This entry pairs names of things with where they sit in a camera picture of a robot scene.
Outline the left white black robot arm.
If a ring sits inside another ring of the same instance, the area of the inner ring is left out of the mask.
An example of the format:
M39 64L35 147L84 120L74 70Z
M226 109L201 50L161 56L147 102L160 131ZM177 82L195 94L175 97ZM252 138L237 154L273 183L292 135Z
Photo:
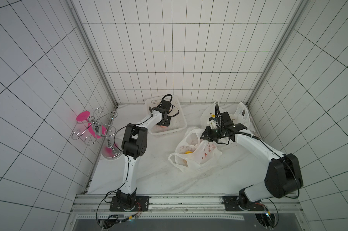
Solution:
M155 125L168 127L171 119L179 115L179 110L170 115L175 106L172 104L173 95L163 96L160 103L149 108L149 114L138 123L129 123L124 129L121 152L124 155L124 174L122 186L114 191L117 206L131 210L136 204L136 176L140 157L147 149L148 131Z

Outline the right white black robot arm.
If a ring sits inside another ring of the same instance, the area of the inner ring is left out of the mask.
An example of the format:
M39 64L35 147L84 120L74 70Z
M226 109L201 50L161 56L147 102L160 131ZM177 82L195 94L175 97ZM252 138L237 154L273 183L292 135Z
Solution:
M207 119L206 125L201 136L203 140L221 144L221 139L227 138L240 144L266 164L267 172L264 180L239 191L236 203L241 210L248 211L252 204L263 199L282 198L292 192L298 192L303 187L298 158L266 144L253 135L245 125L235 124L228 112L216 112Z

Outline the white bag red lettering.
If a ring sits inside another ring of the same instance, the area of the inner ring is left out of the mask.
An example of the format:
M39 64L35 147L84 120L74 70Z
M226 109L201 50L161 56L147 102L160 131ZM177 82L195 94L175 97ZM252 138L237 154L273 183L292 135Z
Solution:
M175 152L168 157L169 162L182 172L195 172L215 165L222 152L214 142L201 139L204 129L190 127L177 145Z

